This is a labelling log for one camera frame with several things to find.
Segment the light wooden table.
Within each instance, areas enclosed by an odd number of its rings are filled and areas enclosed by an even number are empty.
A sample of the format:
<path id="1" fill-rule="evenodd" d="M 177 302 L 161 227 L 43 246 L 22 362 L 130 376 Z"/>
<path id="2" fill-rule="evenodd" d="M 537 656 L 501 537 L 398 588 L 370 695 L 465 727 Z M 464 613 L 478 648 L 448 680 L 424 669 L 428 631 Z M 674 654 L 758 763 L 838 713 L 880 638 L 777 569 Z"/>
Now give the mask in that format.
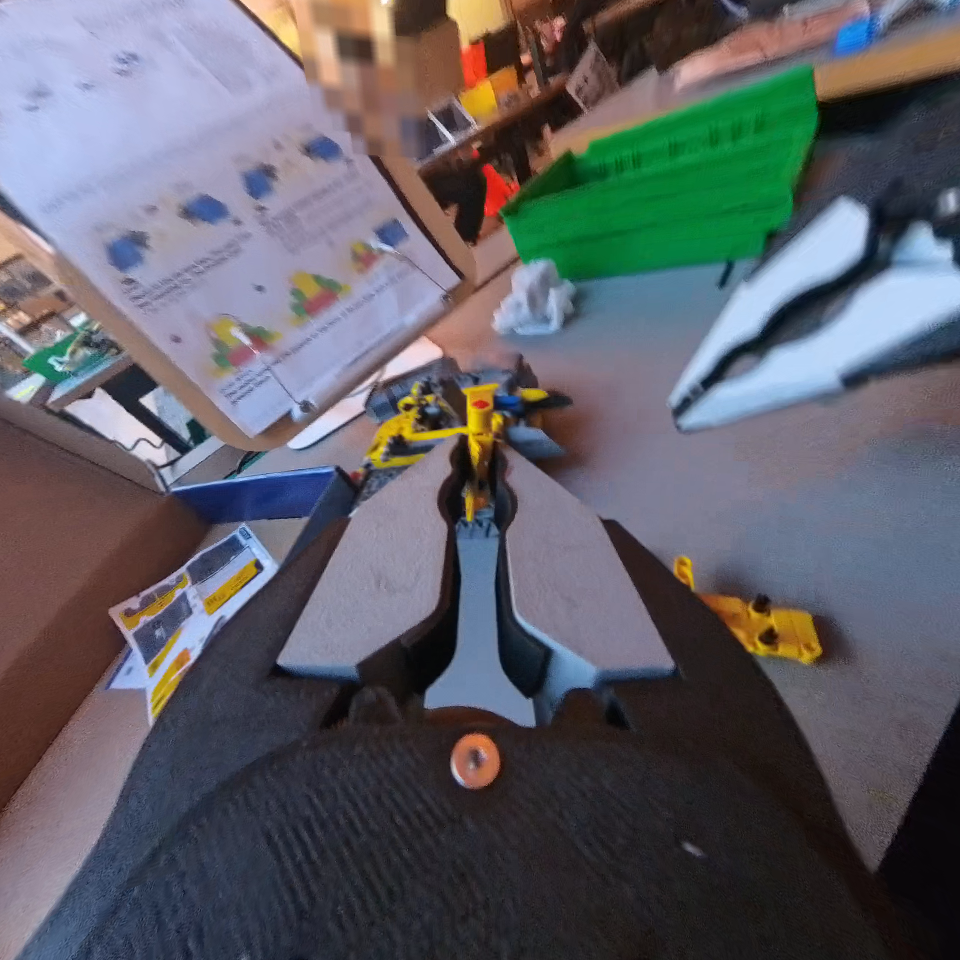
<path id="1" fill-rule="evenodd" d="M 798 17 L 736 29 L 672 67 L 673 90 L 705 90 L 727 79 L 808 64 L 821 104 L 852 100 L 958 74 L 958 6 L 908 2 L 871 8 L 846 2 Z"/>

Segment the green plastic bin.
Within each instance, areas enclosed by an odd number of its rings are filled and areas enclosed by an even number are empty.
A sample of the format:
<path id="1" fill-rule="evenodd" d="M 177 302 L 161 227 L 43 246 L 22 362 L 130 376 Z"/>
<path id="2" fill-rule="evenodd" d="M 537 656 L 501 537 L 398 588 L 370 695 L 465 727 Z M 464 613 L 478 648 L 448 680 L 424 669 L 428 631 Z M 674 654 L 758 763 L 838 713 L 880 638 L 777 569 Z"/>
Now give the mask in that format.
<path id="1" fill-rule="evenodd" d="M 523 263 L 570 281 L 755 258 L 818 126 L 813 67 L 797 66 L 565 151 L 501 214 Z"/>

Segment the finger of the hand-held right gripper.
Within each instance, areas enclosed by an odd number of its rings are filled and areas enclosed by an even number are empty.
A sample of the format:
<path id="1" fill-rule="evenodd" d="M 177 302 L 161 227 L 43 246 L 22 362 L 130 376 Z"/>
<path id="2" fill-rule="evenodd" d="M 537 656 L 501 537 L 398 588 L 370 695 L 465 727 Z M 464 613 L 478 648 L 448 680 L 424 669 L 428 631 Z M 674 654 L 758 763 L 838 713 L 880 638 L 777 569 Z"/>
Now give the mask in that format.
<path id="1" fill-rule="evenodd" d="M 693 433 L 958 361 L 958 218 L 814 218 L 733 290 L 671 391 Z"/>
<path id="2" fill-rule="evenodd" d="M 831 375 L 817 382 L 809 373 L 789 371 L 789 357 L 797 356 L 792 349 L 768 354 L 738 378 L 727 376 L 740 356 L 768 341 L 786 308 L 843 282 L 869 259 L 875 231 L 869 205 L 834 199 L 733 290 L 669 394 L 669 410 L 772 412 L 814 399 L 819 388 L 833 393 L 839 381 Z"/>

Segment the crumpled white plastic wrap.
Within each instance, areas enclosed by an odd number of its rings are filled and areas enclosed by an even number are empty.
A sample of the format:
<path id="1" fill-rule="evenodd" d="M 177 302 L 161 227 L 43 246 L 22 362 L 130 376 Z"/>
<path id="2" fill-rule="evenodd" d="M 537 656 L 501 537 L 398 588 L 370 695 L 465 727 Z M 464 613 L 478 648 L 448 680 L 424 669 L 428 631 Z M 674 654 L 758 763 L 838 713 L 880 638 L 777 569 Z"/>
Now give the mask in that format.
<path id="1" fill-rule="evenodd" d="M 576 286 L 553 260 L 534 259 L 512 274 L 510 293 L 494 310 L 491 327 L 499 335 L 558 333 L 574 314 L 576 296 Z"/>

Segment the long dark wooden workbench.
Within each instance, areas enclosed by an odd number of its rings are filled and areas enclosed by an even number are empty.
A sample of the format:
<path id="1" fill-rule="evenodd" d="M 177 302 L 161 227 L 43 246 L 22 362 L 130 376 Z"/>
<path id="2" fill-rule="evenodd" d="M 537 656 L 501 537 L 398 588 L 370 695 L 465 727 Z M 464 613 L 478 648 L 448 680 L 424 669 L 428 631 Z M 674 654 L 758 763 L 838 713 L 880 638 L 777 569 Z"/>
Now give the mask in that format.
<path id="1" fill-rule="evenodd" d="M 421 121 L 414 166 L 443 212 L 453 213 L 460 238 L 475 245 L 488 217 L 490 170 L 497 163 L 507 166 L 515 188 L 533 177 L 531 146 L 541 139 L 543 126 L 561 126 L 567 121 L 570 73 L 546 81 L 536 93 L 522 89 L 518 97 L 496 114 L 478 122 L 480 129 L 461 143 L 432 150 L 437 141 L 430 135 L 427 114 Z"/>

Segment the yellow brick part black pins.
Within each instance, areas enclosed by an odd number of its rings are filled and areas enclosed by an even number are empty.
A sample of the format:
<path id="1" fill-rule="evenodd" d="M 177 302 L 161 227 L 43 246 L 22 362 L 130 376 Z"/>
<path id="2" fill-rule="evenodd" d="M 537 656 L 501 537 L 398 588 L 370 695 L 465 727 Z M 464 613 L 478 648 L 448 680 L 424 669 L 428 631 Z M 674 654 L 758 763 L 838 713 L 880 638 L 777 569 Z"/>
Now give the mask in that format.
<path id="1" fill-rule="evenodd" d="M 740 645 L 758 657 L 786 659 L 813 665 L 823 648 L 813 617 L 807 611 L 774 606 L 765 594 L 745 600 L 724 594 L 702 593 L 695 587 L 692 562 L 678 556 L 674 575 L 726 626 Z"/>

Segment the yellow striped toy brick assembly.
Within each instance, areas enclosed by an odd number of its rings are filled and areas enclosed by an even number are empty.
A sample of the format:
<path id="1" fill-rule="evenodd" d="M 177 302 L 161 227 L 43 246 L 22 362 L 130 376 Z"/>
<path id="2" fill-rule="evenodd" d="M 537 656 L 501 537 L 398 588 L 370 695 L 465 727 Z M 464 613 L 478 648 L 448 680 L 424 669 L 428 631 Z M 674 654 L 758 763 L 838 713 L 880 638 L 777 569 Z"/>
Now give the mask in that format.
<path id="1" fill-rule="evenodd" d="M 504 426 L 496 401 L 498 384 L 454 381 L 454 406 L 461 426 L 451 451 L 451 492 L 447 506 L 459 541 L 498 535 L 495 520 L 498 441 Z"/>

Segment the yellow black sticker leaflet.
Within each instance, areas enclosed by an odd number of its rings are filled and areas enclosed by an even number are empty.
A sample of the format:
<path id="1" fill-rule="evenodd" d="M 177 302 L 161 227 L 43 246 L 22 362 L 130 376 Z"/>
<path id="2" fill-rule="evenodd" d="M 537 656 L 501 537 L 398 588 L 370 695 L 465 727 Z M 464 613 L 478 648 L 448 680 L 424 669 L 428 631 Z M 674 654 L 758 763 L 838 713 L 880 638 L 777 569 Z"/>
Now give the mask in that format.
<path id="1" fill-rule="evenodd" d="M 128 654 L 110 687 L 141 690 L 154 726 L 215 635 L 279 571 L 279 561 L 244 523 L 112 606 L 108 615 Z"/>

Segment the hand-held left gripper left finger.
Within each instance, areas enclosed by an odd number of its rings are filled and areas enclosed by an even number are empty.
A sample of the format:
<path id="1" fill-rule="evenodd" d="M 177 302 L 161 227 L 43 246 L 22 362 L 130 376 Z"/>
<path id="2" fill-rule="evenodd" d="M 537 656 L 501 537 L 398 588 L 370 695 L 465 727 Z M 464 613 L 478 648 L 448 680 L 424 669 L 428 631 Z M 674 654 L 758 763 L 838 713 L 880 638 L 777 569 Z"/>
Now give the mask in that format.
<path id="1" fill-rule="evenodd" d="M 354 510 L 280 649 L 280 670 L 426 693 L 456 645 L 450 501 L 460 479 L 461 438 L 449 438 Z"/>

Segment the yellow grey toy brick excavator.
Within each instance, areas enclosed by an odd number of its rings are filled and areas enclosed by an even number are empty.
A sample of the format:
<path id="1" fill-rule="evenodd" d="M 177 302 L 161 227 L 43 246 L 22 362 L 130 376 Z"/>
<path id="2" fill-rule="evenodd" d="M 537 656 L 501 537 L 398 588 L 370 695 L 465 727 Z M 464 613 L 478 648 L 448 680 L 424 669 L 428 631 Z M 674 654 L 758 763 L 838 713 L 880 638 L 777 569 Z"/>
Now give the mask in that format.
<path id="1" fill-rule="evenodd" d="M 563 449 L 549 437 L 545 415 L 570 408 L 572 399 L 539 384 L 521 354 L 509 366 L 462 369 L 444 357 L 374 389 L 365 403 L 377 423 L 369 448 L 353 474 L 358 500 L 364 501 L 450 437 L 466 434 L 469 391 L 486 390 L 493 438 L 537 461 L 560 456 Z"/>

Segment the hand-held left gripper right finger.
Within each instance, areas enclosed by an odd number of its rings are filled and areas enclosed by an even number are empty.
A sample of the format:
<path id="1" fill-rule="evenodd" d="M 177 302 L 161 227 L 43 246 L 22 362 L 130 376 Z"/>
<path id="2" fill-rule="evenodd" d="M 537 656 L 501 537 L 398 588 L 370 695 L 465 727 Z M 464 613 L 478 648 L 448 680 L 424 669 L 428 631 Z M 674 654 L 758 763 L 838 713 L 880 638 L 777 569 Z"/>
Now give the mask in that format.
<path id="1" fill-rule="evenodd" d="M 673 675 L 598 514 L 521 454 L 497 455 L 504 669 L 528 697 Z"/>

